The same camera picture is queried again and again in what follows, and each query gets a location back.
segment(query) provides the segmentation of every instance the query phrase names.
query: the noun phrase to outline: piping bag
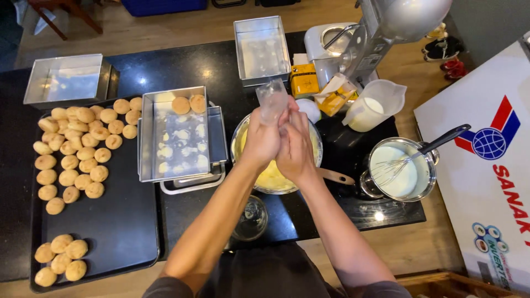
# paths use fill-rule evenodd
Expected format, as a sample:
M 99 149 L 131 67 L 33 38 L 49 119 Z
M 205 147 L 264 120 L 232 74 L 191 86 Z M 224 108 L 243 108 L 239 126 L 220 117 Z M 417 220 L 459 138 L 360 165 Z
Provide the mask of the piping bag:
M 289 100 L 283 81 L 277 78 L 256 88 L 256 95 L 261 107 L 261 123 L 268 126 L 277 124 Z

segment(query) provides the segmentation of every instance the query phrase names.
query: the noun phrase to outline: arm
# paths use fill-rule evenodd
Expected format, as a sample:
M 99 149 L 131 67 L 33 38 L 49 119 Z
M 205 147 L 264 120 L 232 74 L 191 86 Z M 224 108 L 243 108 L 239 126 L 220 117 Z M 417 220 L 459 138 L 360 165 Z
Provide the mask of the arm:
M 307 115 L 292 113 L 285 124 L 287 135 L 281 138 L 276 157 L 280 172 L 294 182 L 304 196 L 324 248 L 342 284 L 351 289 L 394 276 L 369 246 L 350 218 L 330 194 L 313 162 Z
M 160 277 L 180 279 L 194 294 L 217 264 L 258 175 L 279 150 L 278 123 L 264 126 L 260 124 L 259 117 L 260 109 L 257 108 L 250 118 L 247 141 L 240 160 L 180 237 L 160 274 Z

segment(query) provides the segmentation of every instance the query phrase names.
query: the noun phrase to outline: black sneaker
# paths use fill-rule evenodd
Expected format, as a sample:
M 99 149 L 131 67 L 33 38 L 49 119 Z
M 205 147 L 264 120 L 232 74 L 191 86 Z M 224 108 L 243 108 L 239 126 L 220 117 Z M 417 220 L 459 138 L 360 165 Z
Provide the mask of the black sneaker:
M 431 41 L 430 43 L 426 44 L 423 49 L 421 49 L 421 52 L 424 53 L 424 54 L 427 54 L 428 52 L 434 50 L 435 46 L 441 44 L 441 43 L 445 43 L 445 40 L 447 38 L 443 37 L 443 38 L 438 38 L 434 41 Z
M 440 60 L 449 60 L 456 57 L 464 50 L 462 43 L 457 38 L 447 37 L 445 42 L 436 44 L 433 49 L 425 54 L 425 61 L 434 62 Z

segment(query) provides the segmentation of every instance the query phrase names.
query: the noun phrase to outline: blue globe logo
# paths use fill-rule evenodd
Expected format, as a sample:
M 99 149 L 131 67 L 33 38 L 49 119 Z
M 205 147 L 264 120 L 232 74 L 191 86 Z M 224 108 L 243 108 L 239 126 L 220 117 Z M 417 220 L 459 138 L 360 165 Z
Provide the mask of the blue globe logo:
M 496 160 L 506 152 L 506 140 L 500 131 L 491 127 L 479 130 L 472 144 L 475 154 L 485 160 Z

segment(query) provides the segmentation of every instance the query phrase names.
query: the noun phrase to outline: whisk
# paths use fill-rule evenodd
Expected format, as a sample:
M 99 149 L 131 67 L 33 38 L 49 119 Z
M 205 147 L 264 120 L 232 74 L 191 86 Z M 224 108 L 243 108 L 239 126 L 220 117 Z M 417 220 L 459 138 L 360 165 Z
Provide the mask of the whisk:
M 469 124 L 464 124 L 464 125 L 455 127 L 451 129 L 450 131 L 444 133 L 441 137 L 437 138 L 431 143 L 428 143 L 424 147 L 420 148 L 417 153 L 414 153 L 414 155 L 407 157 L 405 159 L 376 163 L 376 165 L 378 166 L 370 170 L 374 181 L 380 187 L 388 185 L 389 183 L 394 181 L 397 176 L 399 176 L 399 174 L 403 171 L 403 169 L 405 169 L 406 165 L 409 162 L 411 162 L 413 159 L 421 155 L 426 155 L 433 149 L 436 149 L 442 146 L 443 144 L 454 140 L 456 137 L 464 133 L 466 130 L 469 130 L 470 128 L 471 128 L 471 125 Z

